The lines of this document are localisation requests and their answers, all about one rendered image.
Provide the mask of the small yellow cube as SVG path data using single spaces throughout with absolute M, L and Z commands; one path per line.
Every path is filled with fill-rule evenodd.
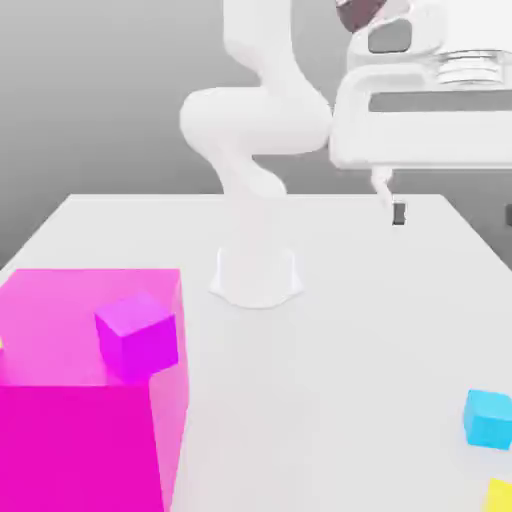
M 512 483 L 491 478 L 482 512 L 512 512 Z

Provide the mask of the small cyan cube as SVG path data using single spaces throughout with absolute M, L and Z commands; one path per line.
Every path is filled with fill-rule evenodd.
M 463 426 L 468 444 L 509 450 L 512 445 L 512 398 L 503 393 L 470 389 Z

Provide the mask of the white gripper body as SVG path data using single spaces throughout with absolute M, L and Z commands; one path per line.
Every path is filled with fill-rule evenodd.
M 342 79 L 329 142 L 338 168 L 512 169 L 512 89 L 435 90 L 418 64 Z

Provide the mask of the small purple cube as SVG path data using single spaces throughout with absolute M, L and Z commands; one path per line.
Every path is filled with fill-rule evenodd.
M 94 313 L 105 365 L 125 381 L 146 380 L 179 361 L 175 315 L 147 292 Z

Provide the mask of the large magenta box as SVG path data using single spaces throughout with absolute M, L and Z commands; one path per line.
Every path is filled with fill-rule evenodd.
M 147 292 L 179 361 L 146 380 L 105 365 L 94 313 Z M 189 405 L 176 269 L 19 269 L 0 285 L 0 512 L 169 512 Z

